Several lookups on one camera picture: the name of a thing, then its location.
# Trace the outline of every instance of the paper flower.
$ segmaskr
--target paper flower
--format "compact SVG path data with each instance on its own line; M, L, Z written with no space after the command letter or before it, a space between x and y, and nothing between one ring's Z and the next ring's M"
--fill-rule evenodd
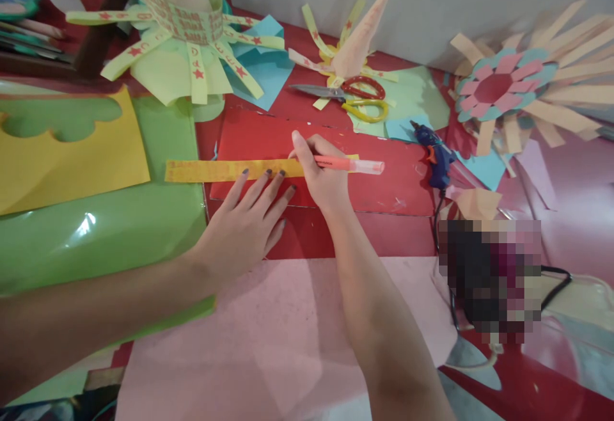
M183 96L195 104L207 104L209 95L231 93L220 60L237 75L254 98L264 93L243 67L229 44L257 45L283 50L282 37L248 36L230 24L254 26L258 20L225 15L222 0L209 0L211 12L194 11L168 0L142 0L145 5L122 12L69 12L66 20L95 26L131 21L138 29L149 29L142 39L111 60L101 74L115 80L128 68L135 79L165 105Z
M599 15L560 32L585 3L572 3L552 25L536 29L526 51L518 49L523 34L505 40L499 53L463 34L450 42L467 58L456 71L465 77L456 88L456 109L460 122L479 124L476 155L490 153L493 136L505 140L498 150L521 152L533 128L551 147L565 143L558 127L584 140L598 137L597 122L566 107L614 104L613 85L580 84L614 74L614 46L593 54L614 39L614 19Z

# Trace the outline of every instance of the right hand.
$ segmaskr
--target right hand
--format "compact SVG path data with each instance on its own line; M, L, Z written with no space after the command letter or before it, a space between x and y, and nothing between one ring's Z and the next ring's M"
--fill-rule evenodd
M334 157L345 157L345 154L318 134L305 140L295 130L292 132L292 143L294 150L288 158L298 158L305 172L311 197L322 213L326 215L331 212L351 210L352 205L347 191L347 171L320 168L313 159L312 151L317 155Z

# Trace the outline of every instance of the highlighter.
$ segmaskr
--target highlighter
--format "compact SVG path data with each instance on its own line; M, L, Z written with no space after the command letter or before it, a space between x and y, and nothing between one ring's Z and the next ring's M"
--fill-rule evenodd
M369 175L381 175L384 171L383 162L353 160L347 157L330 157L328 155L314 155L313 158L319 166L334 170L368 173Z

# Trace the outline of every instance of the blue glue gun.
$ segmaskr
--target blue glue gun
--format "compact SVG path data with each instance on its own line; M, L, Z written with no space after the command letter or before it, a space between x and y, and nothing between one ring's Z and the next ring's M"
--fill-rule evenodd
M429 151L428 160L431 163L432 176L429 185L435 189L444 190L450 184L450 165L457 159L441 138L430 128L410 120L416 131L416 139Z

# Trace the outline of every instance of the hand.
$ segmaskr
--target hand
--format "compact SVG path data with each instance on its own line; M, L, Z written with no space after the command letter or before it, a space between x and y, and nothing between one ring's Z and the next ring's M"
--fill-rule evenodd
M305 140L298 131L292 132L294 150L289 158L297 157L305 172L305 179L311 197L327 216L330 213L352 210L347 192L347 171L320 168L313 159L317 155L345 157L345 154L330 144L320 135Z
M248 174L245 170L237 179L200 240L185 254L191 264L206 270L216 289L248 271L279 241L286 224L279 218L296 190L290 186L272 205L285 172L279 172L264 189L271 177L268 170L239 202Z

